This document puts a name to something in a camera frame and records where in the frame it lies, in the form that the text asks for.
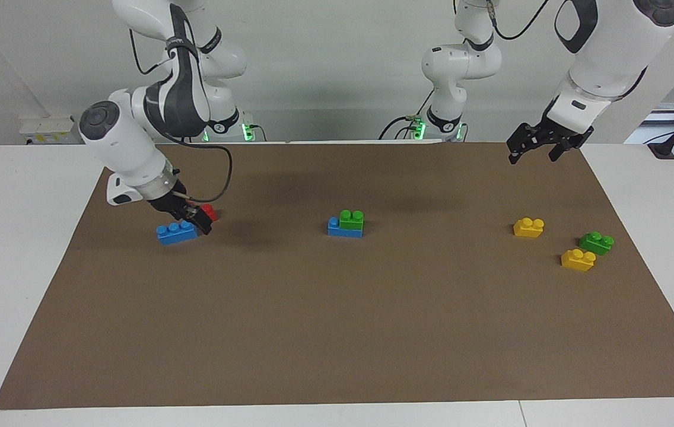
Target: brown mat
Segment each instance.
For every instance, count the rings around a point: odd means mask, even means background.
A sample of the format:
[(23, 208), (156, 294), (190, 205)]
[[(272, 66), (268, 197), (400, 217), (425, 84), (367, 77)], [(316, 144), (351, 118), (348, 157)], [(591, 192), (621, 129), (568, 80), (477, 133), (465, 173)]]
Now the brown mat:
[[(223, 155), (164, 151), (192, 192), (220, 184)], [(232, 151), (220, 221), (178, 246), (102, 176), (0, 410), (674, 396), (674, 313), (579, 152)], [(326, 235), (344, 208), (363, 240)], [(544, 235), (514, 237), (522, 216)], [(560, 267), (591, 230), (612, 253)]]

